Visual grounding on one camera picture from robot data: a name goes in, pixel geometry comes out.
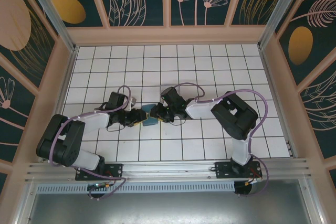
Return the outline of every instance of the metal bracket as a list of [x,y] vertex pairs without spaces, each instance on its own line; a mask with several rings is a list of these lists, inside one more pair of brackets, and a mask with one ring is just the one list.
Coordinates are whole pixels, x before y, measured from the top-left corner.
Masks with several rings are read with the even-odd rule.
[[215,167],[211,171],[216,172],[217,178],[252,178],[257,176],[262,177],[260,163],[258,161],[252,161],[246,164],[244,171],[237,174],[234,172],[231,162],[216,162]]
[[[105,164],[104,171],[106,176],[121,177],[122,176],[122,164]],[[105,178],[99,178],[84,172],[83,170],[78,170],[75,176],[76,181],[98,181],[106,180]]]

